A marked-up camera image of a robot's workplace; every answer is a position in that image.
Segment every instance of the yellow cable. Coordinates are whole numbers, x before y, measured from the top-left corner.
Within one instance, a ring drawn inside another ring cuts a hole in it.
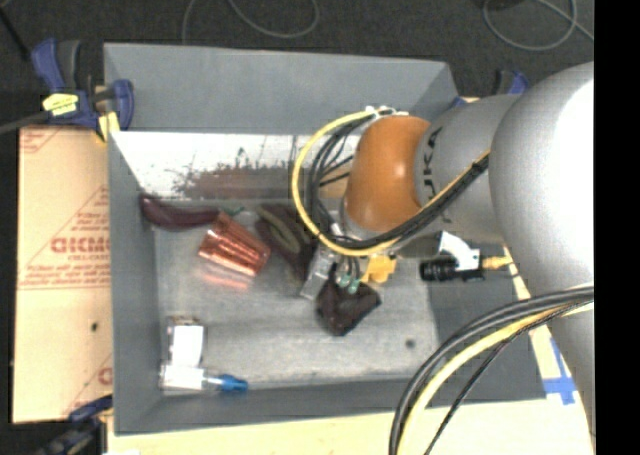
[[[413,430],[415,430],[416,418],[422,412],[424,412],[424,409],[426,409],[427,405],[429,405],[429,403],[431,402],[431,399],[436,394],[438,389],[440,389],[442,384],[456,370],[458,370],[465,363],[467,363],[468,361],[470,361],[471,359],[476,357],[478,354],[481,354],[482,352],[484,352],[485,350],[490,349],[491,347],[493,347],[497,343],[500,343],[501,341],[506,340],[507,338],[509,338],[510,336],[515,334],[516,332],[518,332],[523,327],[527,327],[528,325],[531,325],[534,322],[536,322],[536,321],[538,321],[538,320],[540,320],[540,319],[542,319],[542,318],[544,318],[544,317],[546,317],[546,316],[548,316],[548,315],[550,315],[550,314],[552,314],[552,313],[554,313],[554,312],[556,312],[556,311],[558,311],[560,309],[563,309],[564,307],[566,307],[566,306],[562,305],[562,306],[552,307],[552,308],[549,308],[546,311],[543,311],[541,313],[535,313],[535,314],[529,315],[529,316],[527,316],[527,317],[525,317],[525,318],[523,318],[521,320],[513,322],[513,323],[503,327],[502,329],[499,329],[499,330],[497,330],[495,332],[492,332],[491,334],[488,334],[484,338],[481,338],[480,340],[476,341],[473,345],[470,345],[469,347],[467,347],[464,350],[462,350],[460,353],[456,354],[453,358],[451,358],[438,371],[438,373],[436,373],[433,376],[433,378],[427,383],[425,388],[420,393],[420,396],[418,397],[418,400],[415,402],[415,404],[411,408],[411,412],[407,416],[407,421],[405,422],[404,431],[402,433],[402,436],[400,437],[400,443],[398,445],[398,448],[399,448],[398,449],[398,453],[400,453],[400,454],[404,454],[405,453],[405,449],[407,447],[406,439],[410,439],[411,435],[413,433]],[[580,312],[586,311],[588,309],[591,309],[592,307],[593,307],[593,304],[587,304],[587,305],[585,305],[583,307],[577,308],[574,311],[571,311],[570,313],[567,313],[566,315],[562,315],[562,316],[569,316],[570,314],[580,313]]]
[[[338,254],[343,254],[345,256],[371,256],[372,254],[376,254],[376,253],[379,253],[379,252],[382,252],[382,251],[388,249],[393,244],[395,244],[400,239],[400,237],[396,237],[396,238],[393,238],[391,240],[387,240],[386,242],[378,243],[378,244],[376,244],[376,245],[374,245],[372,247],[368,247],[366,249],[350,249],[348,247],[344,247],[342,245],[339,245],[339,244],[334,243],[331,240],[329,240],[320,231],[318,226],[316,226],[313,223],[313,221],[309,217],[309,214],[305,210],[304,205],[302,204],[302,199],[300,198],[300,190],[298,188],[299,181],[300,181],[300,170],[302,169],[302,164],[304,163],[304,160],[305,160],[307,154],[309,153],[309,151],[311,150],[313,145],[321,137],[323,137],[328,132],[334,130],[335,128],[337,128],[339,126],[342,126],[344,124],[348,124],[348,123],[353,122],[353,121],[359,121],[361,119],[369,117],[370,115],[371,115],[370,111],[361,111],[361,112],[356,112],[356,113],[353,113],[353,114],[347,114],[345,116],[342,116],[342,117],[340,117],[340,118],[338,118],[338,119],[326,124],[322,128],[320,128],[317,132],[315,132],[311,136],[311,138],[307,141],[307,143],[300,150],[300,154],[298,155],[298,157],[296,158],[296,161],[294,162],[293,171],[291,173],[291,195],[293,197],[293,203],[294,203],[294,205],[296,207],[296,210],[298,211],[298,214],[300,215],[300,218],[305,223],[305,225],[307,226],[309,231],[311,231],[311,233],[313,233],[313,235],[316,236],[318,238],[318,240],[320,240],[320,242],[322,242],[324,245],[326,245],[329,249],[333,250],[334,252],[337,252]],[[477,162],[482,160],[490,152],[491,152],[491,150],[489,150],[489,149],[487,149],[485,152],[483,152],[471,165],[469,165],[466,169],[464,169],[453,181],[451,181],[447,186],[445,186],[438,194],[436,194],[434,197],[432,197],[431,200],[427,204],[425,204],[422,208],[420,208],[420,211],[418,213],[420,213],[423,210],[431,207],[431,205],[433,205],[436,201],[438,201],[440,199],[440,197],[442,197],[442,195],[447,193],[449,191],[449,189],[451,189],[458,181],[460,181],[462,176],[464,176],[469,171],[469,169],[471,169],[471,167],[474,164],[476,164]]]

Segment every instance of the yellow connector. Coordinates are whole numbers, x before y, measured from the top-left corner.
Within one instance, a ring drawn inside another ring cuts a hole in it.
[[[374,283],[384,283],[389,279],[396,269],[396,259],[389,256],[371,256],[367,270],[365,270],[362,278],[363,283],[373,281]]]

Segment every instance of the dark brown object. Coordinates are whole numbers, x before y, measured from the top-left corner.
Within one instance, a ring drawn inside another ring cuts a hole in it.
[[[269,259],[271,249],[221,211],[202,240],[198,255],[237,272],[254,276]]]
[[[168,231],[182,231],[210,224],[218,218],[218,208],[178,208],[157,197],[142,193],[138,196],[144,217],[152,224]]]
[[[361,283],[351,295],[331,278],[316,298],[316,312],[331,334],[344,336],[381,302],[380,295],[366,284]]]
[[[262,204],[256,212],[260,219],[255,227],[260,237],[285,259],[295,276],[304,281],[317,246],[315,237],[290,206]]]

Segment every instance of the white sticker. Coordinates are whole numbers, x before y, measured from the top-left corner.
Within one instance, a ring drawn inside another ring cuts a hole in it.
[[[198,366],[202,359],[204,326],[174,325],[171,328],[171,364]]]

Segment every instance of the dark purple object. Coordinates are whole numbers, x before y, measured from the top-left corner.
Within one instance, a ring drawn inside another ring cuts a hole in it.
[[[141,193],[138,202],[144,218],[168,231],[182,231],[211,224],[220,214],[218,208],[178,208],[147,193]]]

